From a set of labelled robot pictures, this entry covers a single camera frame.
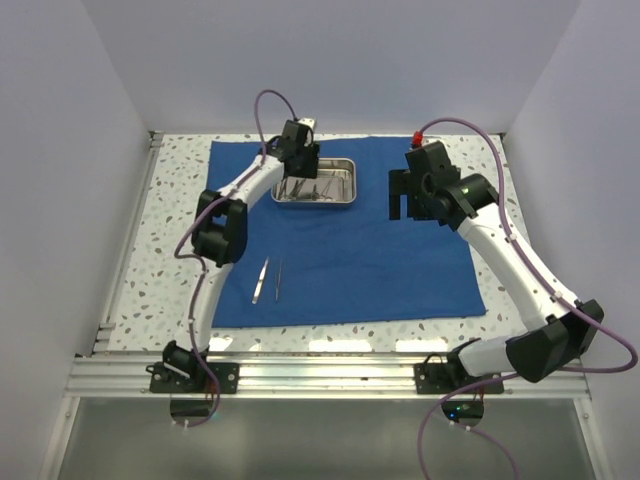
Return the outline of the wide steel tweezers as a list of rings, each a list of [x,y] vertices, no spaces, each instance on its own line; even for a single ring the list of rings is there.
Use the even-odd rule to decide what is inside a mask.
[[[253,292],[252,299],[251,299],[251,303],[253,305],[256,305],[258,303],[259,299],[260,299],[261,292],[262,292],[262,289],[263,289],[263,286],[264,286],[264,282],[265,282],[265,279],[266,279],[266,274],[267,274],[267,270],[268,270],[268,267],[269,267],[269,263],[270,263],[270,258],[267,257],[265,259],[262,267],[261,267],[261,270],[259,272],[259,276],[258,276],[258,279],[257,279],[257,282],[256,282],[256,286],[254,288],[254,292]]]

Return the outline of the steel hemostat clamp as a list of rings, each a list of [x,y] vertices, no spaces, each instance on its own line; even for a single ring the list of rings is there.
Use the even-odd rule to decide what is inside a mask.
[[[330,200],[331,197],[329,196],[329,190],[331,188],[331,185],[333,183],[333,179],[330,178],[326,184],[322,187],[318,186],[318,185],[314,185],[312,188],[312,192],[310,194],[310,199],[312,201],[324,201],[324,200]]]

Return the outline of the stainless steel tray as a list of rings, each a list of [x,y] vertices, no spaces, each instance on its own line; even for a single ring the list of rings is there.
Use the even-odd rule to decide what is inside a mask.
[[[356,164],[349,158],[321,158],[317,177],[288,177],[271,190],[281,207],[341,208],[357,198]]]

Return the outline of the blue surgical cloth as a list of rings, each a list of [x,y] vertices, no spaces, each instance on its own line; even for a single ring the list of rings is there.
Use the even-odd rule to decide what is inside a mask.
[[[388,172],[405,166],[408,145],[403,137],[322,144],[323,157],[356,164],[357,198],[348,207],[281,207],[263,196],[248,214],[248,244],[225,282],[214,325],[314,326],[484,314],[468,244],[435,222],[388,217]],[[264,286],[253,305],[267,257]]]

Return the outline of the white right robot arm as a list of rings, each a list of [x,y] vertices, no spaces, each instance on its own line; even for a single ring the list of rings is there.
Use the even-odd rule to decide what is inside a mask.
[[[445,146],[414,145],[405,155],[408,167],[389,173],[389,217],[407,215],[434,220],[463,238],[489,266],[514,302],[525,331],[513,337],[470,340],[450,351],[443,364],[425,365],[426,377],[442,387],[468,392],[481,378],[515,372],[537,383],[584,353],[596,333],[582,314],[601,322],[595,300],[582,302],[560,281],[528,244],[521,245],[542,278],[536,279],[514,249],[519,232],[500,217],[499,194],[480,174],[463,177]]]

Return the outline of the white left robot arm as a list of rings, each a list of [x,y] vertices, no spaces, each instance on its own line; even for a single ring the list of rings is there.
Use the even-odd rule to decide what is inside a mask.
[[[246,250],[251,208],[288,177],[317,177],[320,146],[314,139],[315,127],[312,118],[286,121],[279,135],[261,143],[242,173],[199,197],[195,220],[174,256],[198,261],[201,273],[181,322],[183,331],[163,351],[164,366],[185,392],[197,392],[213,382],[206,365],[211,322],[226,279]]]

